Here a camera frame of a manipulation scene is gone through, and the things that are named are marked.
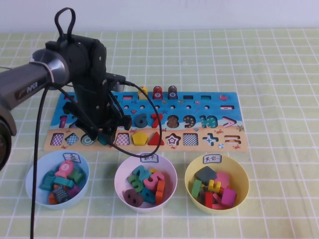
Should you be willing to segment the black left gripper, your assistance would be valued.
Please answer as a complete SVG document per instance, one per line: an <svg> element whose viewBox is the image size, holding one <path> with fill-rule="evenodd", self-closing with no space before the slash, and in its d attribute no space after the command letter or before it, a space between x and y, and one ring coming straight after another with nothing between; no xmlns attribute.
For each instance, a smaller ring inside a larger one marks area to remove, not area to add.
<svg viewBox="0 0 319 239"><path fill-rule="evenodd" d="M63 106L65 114L72 114L77 128L83 130L91 140L95 140L99 132L99 142L111 145L116 138L117 129L123 126L129 130L132 126L130 116L122 117L122 110L116 105L113 91L121 92L122 86L111 79L95 81L93 78L80 78L73 82L77 103L66 102Z"/></svg>

